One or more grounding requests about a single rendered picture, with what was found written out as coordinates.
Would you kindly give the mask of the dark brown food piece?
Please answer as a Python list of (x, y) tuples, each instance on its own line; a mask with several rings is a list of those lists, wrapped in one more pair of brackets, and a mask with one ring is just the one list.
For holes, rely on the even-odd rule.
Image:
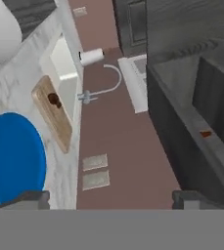
[(50, 93), (48, 95), (48, 100), (49, 100), (50, 104), (55, 105), (57, 108), (62, 107), (62, 103), (60, 101), (60, 98), (58, 97), (58, 95), (56, 93)]

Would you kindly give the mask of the white sink basin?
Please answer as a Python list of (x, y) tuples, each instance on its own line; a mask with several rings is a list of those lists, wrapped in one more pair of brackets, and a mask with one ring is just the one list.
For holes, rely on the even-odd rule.
[(40, 59), (45, 75), (48, 75), (59, 95), (68, 118), (73, 121), (79, 76), (65, 37), (54, 38)]

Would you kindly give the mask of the wooden cutting board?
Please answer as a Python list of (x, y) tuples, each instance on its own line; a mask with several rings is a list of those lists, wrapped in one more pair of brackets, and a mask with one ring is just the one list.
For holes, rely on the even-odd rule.
[(63, 153), (68, 153), (72, 126), (61, 99), (61, 108), (49, 103), (48, 95), (50, 93), (56, 93), (60, 97), (48, 75), (42, 76), (31, 91), (32, 98), (58, 146)]

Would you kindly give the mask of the blue round plate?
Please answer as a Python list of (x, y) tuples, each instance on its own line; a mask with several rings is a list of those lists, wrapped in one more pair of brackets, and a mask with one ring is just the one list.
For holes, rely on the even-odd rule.
[(0, 114), (0, 205), (42, 191), (46, 153), (35, 126), (15, 112)]

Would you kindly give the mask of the grey wall socket plate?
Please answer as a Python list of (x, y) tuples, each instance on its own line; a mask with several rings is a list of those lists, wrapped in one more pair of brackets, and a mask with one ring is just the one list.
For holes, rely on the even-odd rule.
[(108, 156), (106, 154), (101, 154), (86, 157), (83, 159), (82, 163), (84, 171), (104, 168), (108, 166)]
[(83, 17), (87, 14), (87, 10), (85, 7), (80, 7), (80, 8), (74, 9), (73, 13), (76, 17)]
[(110, 184), (110, 173), (108, 170), (83, 176), (82, 189), (90, 190), (94, 188), (107, 187)]

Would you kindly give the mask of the dark grey open cabinet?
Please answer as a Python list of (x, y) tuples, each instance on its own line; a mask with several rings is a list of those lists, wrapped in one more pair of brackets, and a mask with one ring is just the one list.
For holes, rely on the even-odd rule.
[(224, 0), (147, 0), (146, 11), (157, 135), (180, 188), (224, 205)]

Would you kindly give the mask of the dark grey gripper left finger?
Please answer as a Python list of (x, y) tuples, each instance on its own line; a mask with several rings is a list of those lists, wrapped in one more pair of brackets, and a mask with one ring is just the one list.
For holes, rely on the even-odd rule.
[(24, 210), (49, 210), (50, 192), (26, 191), (11, 201), (0, 204), (2, 209), (24, 209)]

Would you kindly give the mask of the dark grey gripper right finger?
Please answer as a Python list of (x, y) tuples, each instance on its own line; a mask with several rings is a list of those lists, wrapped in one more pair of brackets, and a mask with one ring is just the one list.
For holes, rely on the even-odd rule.
[(211, 201), (196, 191), (174, 190), (172, 200), (174, 210), (224, 210), (224, 205)]

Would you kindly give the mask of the dark grey cupboard door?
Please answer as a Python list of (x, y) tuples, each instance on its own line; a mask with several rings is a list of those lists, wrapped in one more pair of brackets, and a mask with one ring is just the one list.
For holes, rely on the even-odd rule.
[(118, 44), (125, 57), (146, 53), (146, 0), (112, 0)]

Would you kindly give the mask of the white paper towel roll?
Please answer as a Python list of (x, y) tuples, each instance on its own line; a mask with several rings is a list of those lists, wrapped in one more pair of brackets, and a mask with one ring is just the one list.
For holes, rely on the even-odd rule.
[(101, 48), (87, 52), (79, 52), (78, 55), (82, 66), (97, 63), (105, 57), (104, 51)]

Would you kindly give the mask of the silver curved tap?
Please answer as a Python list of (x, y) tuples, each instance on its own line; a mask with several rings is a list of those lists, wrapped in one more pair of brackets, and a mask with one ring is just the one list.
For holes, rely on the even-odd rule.
[(103, 68), (112, 69), (117, 73), (117, 83), (111, 88), (97, 91), (97, 92), (90, 92), (88, 90), (85, 90), (82, 94), (77, 95), (77, 99), (79, 101), (83, 102), (84, 104), (90, 104), (92, 101), (96, 101), (100, 95), (110, 93), (116, 90), (120, 86), (121, 81), (122, 81), (122, 74), (120, 70), (112, 64), (104, 64)]

